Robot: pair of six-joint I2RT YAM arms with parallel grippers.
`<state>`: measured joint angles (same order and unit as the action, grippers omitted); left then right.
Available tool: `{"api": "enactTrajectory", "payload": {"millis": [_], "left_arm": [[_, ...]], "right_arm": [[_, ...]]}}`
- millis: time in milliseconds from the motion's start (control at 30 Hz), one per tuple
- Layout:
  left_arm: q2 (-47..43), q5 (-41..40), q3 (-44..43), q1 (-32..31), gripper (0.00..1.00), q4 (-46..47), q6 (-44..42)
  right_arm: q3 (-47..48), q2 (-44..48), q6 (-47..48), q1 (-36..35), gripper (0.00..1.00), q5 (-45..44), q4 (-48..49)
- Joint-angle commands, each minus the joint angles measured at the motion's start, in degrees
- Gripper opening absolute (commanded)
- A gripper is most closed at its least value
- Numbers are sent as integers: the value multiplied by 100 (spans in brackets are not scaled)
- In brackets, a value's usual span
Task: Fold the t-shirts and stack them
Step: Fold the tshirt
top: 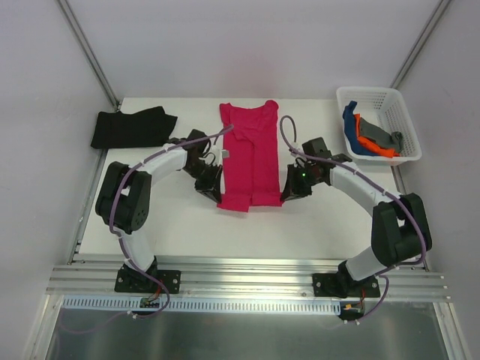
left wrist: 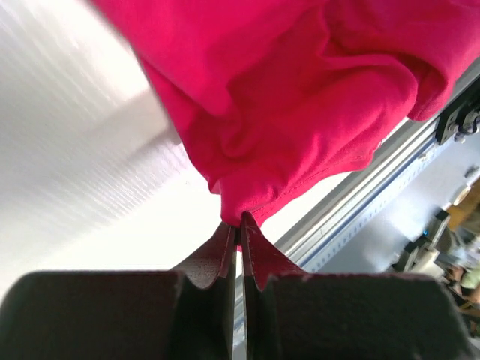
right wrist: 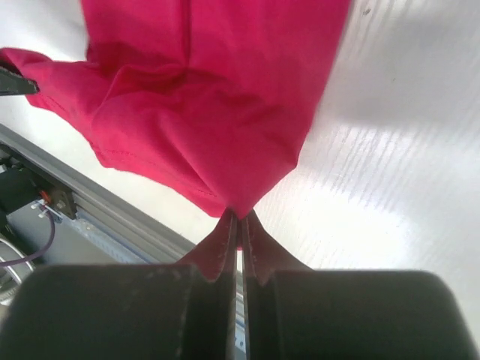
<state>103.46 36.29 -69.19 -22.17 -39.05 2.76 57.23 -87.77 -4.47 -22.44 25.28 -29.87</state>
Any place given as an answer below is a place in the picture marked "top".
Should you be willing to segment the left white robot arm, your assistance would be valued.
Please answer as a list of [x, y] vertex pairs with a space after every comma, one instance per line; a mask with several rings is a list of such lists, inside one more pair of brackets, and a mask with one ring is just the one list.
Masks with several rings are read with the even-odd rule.
[[223, 129], [206, 135], [193, 129], [186, 138], [173, 138], [139, 163], [129, 166], [112, 162], [103, 178], [95, 213], [116, 236], [124, 255], [124, 269], [132, 272], [131, 281], [141, 291], [152, 290], [158, 281], [156, 256], [142, 231], [149, 216], [152, 187], [167, 176], [185, 171], [197, 193], [220, 204], [221, 150], [218, 138]]

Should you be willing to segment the pink t shirt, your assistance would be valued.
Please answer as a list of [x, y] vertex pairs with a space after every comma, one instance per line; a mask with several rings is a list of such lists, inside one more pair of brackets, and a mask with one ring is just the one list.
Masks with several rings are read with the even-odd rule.
[[257, 108], [231, 103], [219, 106], [224, 126], [233, 129], [224, 135], [224, 193], [217, 207], [248, 212], [252, 206], [281, 207], [278, 155], [278, 103], [267, 100]]

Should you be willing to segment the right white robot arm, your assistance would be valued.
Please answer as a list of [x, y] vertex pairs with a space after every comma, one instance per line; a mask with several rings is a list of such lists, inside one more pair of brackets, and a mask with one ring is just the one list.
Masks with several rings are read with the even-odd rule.
[[370, 245], [343, 261], [334, 274], [321, 280], [320, 289], [346, 298], [362, 285], [400, 264], [422, 262], [432, 248], [424, 203], [415, 193], [392, 193], [369, 179], [345, 154], [333, 155], [323, 138], [302, 144], [302, 152], [287, 167], [283, 202], [308, 197], [326, 184], [346, 194], [372, 219]]

